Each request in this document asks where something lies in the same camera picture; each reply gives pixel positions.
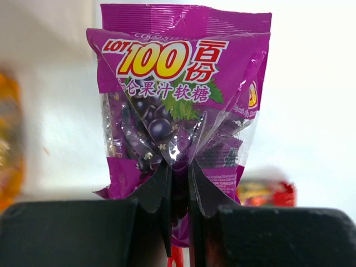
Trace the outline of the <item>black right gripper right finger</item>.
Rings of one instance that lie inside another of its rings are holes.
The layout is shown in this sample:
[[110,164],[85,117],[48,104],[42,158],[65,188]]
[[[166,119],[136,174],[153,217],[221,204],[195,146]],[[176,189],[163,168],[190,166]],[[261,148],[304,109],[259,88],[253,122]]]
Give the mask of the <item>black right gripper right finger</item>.
[[337,209],[241,206],[189,168],[191,266],[354,266],[355,224]]

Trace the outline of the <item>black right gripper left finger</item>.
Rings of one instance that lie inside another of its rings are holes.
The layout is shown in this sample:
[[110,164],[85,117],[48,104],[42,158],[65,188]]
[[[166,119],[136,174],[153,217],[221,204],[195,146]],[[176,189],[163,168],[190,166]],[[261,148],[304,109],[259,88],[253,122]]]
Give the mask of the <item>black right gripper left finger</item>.
[[167,163],[123,200],[21,202],[1,215],[2,266],[166,266]]

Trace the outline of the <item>red candy bag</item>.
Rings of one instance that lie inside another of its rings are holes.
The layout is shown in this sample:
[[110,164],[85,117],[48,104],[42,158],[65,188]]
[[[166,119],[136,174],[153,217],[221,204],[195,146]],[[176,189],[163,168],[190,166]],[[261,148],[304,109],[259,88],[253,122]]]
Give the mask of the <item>red candy bag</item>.
[[294,207],[296,205],[294,184],[286,180],[244,180],[238,184],[236,196],[243,206]]

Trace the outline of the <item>orange yellow snack bag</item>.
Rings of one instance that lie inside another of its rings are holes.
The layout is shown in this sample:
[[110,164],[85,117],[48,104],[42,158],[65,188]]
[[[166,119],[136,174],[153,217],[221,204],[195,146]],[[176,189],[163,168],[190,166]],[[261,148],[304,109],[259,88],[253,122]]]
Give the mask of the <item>orange yellow snack bag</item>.
[[1,212],[21,190],[24,173],[23,112],[17,82],[1,74]]

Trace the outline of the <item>purple grape candy bag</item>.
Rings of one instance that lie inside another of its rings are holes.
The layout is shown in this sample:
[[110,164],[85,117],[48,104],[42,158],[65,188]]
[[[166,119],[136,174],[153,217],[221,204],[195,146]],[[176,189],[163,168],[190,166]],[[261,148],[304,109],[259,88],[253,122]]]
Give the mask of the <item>purple grape candy bag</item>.
[[237,199],[258,117],[271,13],[186,4],[101,5],[86,31],[97,57],[110,184],[123,199],[172,169],[172,242],[188,247],[187,173],[197,162]]

